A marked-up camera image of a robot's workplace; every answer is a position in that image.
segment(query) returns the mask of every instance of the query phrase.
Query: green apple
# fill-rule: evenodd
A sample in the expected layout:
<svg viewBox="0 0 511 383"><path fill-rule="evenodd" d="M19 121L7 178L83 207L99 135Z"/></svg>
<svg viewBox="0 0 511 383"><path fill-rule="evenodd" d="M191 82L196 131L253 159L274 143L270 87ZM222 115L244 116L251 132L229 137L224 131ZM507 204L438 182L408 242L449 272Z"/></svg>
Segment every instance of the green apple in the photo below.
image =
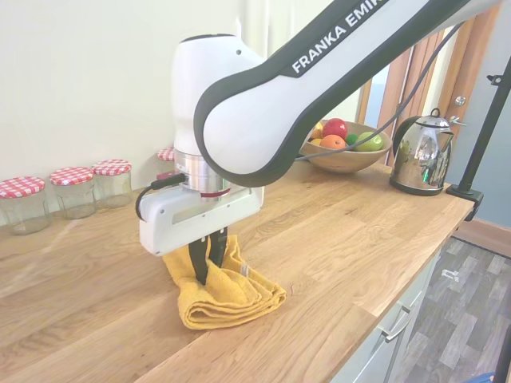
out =
<svg viewBox="0 0 511 383"><path fill-rule="evenodd" d="M360 142L362 140L365 140L371 134L373 134L373 132L362 133L360 136L358 136L356 142ZM376 151L380 150L382 148L382 146L383 146L383 140L378 135L378 136L374 136L373 138L371 138L367 142L364 142L360 146L357 146L355 148L355 151L356 152L376 152Z"/></svg>

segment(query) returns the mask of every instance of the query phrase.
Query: kettle handle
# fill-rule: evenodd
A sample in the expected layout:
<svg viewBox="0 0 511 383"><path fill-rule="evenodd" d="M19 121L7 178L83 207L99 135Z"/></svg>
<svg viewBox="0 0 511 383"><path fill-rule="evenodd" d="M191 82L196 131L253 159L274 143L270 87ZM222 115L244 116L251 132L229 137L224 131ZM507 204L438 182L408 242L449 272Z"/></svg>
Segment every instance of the kettle handle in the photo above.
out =
<svg viewBox="0 0 511 383"><path fill-rule="evenodd" d="M409 117L399 125L399 128L396 130L396 134L394 135L394 142L392 144L392 151L394 152L394 155L396 155L396 153L398 152L399 144L401 144L401 140L405 136L406 132L408 132L410 126L415 124L415 121L417 121L419 118L421 117L420 116Z"/></svg>

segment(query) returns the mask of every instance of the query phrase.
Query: empty jar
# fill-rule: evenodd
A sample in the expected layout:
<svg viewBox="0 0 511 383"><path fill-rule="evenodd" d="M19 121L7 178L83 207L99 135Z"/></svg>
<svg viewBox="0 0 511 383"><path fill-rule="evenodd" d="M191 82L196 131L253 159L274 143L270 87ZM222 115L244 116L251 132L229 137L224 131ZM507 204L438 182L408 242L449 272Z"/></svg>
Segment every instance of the empty jar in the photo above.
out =
<svg viewBox="0 0 511 383"><path fill-rule="evenodd" d="M105 207L121 207L131 202L131 164L126 160L105 160L93 166L96 184Z"/></svg>
<svg viewBox="0 0 511 383"><path fill-rule="evenodd" d="M174 148L161 149L156 155L160 160L157 179L161 180L174 173Z"/></svg>
<svg viewBox="0 0 511 383"><path fill-rule="evenodd" d="M80 219L96 212L92 169L63 168L50 175L58 204L67 219Z"/></svg>
<svg viewBox="0 0 511 383"><path fill-rule="evenodd" d="M0 208L14 234L30 234L50 225L44 188L45 181L38 177L0 182Z"/></svg>

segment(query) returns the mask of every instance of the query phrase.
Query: franka emika robot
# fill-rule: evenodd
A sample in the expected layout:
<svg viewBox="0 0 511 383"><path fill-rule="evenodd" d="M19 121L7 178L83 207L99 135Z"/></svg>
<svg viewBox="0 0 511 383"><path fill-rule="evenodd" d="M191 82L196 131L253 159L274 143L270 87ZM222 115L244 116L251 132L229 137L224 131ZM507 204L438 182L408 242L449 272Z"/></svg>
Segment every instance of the franka emika robot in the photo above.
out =
<svg viewBox="0 0 511 383"><path fill-rule="evenodd" d="M425 36L497 0L334 0L267 60L228 34L195 36L172 68L175 166L137 201L154 255L188 245L205 283L221 266L228 226L255 214L312 127Z"/></svg>

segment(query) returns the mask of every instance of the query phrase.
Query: wooden fruit bowl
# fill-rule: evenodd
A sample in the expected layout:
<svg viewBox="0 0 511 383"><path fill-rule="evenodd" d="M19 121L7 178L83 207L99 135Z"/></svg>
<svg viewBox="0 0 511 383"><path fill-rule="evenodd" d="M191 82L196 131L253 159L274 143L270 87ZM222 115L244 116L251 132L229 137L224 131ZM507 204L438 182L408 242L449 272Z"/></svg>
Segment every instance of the wooden fruit bowl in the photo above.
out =
<svg viewBox="0 0 511 383"><path fill-rule="evenodd" d="M348 132L357 136L364 132L374 132L376 129L366 125L356 124L355 122L347 122ZM384 132L380 133L383 139L383 148L377 152L341 152L330 156L315 157L309 161L318 168L333 173L355 173L359 170L370 167L392 148L392 140ZM306 142L300 150L300 154L307 156L309 154L332 152L333 149L323 148Z"/></svg>

